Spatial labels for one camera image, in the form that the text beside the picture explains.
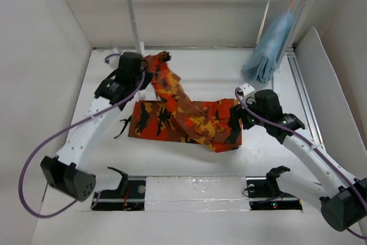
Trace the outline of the orange camouflage trousers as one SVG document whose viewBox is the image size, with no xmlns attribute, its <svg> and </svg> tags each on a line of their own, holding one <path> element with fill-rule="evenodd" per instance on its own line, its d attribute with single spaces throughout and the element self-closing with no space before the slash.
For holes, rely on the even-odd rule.
<svg viewBox="0 0 367 245">
<path fill-rule="evenodd" d="M 132 115 L 124 119 L 128 136 L 200 144 L 216 153 L 238 149 L 241 131 L 229 126 L 230 109 L 238 101 L 192 101 L 180 84 L 181 78 L 168 67 L 170 59 L 166 51 L 142 59 L 144 69 L 152 75 L 150 83 L 157 99 L 135 103 Z"/>
</svg>

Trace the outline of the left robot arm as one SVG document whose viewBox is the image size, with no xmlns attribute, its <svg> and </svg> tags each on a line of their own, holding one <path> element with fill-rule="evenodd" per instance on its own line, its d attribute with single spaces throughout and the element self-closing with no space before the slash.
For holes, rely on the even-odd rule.
<svg viewBox="0 0 367 245">
<path fill-rule="evenodd" d="M 88 171 L 90 156 L 127 102 L 148 85 L 142 60 L 139 53 L 122 53 L 116 69 L 95 90 L 83 123 L 54 157 L 43 158 L 40 167 L 52 188 L 77 201 L 85 201 L 91 195 L 96 176 Z"/>
</svg>

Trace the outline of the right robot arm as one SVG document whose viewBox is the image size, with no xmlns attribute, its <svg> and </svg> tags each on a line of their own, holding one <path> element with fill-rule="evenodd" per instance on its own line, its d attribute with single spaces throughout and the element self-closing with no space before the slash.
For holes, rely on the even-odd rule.
<svg viewBox="0 0 367 245">
<path fill-rule="evenodd" d="M 265 128 L 317 179 L 301 178 L 285 166 L 272 168 L 263 184 L 269 197 L 291 194 L 319 210 L 327 224 L 339 232 L 350 230 L 366 217 L 366 179 L 359 180 L 332 159 L 297 116 L 283 112 L 273 90 L 256 91 L 243 84 L 235 89 L 235 96 L 239 104 L 230 109 L 230 128 L 238 133 L 253 126 Z"/>
</svg>

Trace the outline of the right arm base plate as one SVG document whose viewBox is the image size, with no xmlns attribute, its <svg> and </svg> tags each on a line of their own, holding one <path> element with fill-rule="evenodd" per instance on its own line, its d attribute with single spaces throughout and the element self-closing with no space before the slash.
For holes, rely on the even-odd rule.
<svg viewBox="0 0 367 245">
<path fill-rule="evenodd" d="M 302 202 L 295 196 L 268 187 L 266 177 L 246 177 L 246 184 L 243 196 L 249 200 L 251 211 L 303 210 Z"/>
</svg>

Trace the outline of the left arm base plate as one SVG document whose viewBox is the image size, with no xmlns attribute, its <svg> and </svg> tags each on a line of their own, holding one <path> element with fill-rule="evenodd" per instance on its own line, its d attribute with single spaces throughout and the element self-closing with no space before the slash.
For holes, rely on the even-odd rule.
<svg viewBox="0 0 367 245">
<path fill-rule="evenodd" d="M 146 177 L 129 177 L 122 191 L 102 190 L 95 192 L 92 198 L 93 211 L 144 211 Z"/>
</svg>

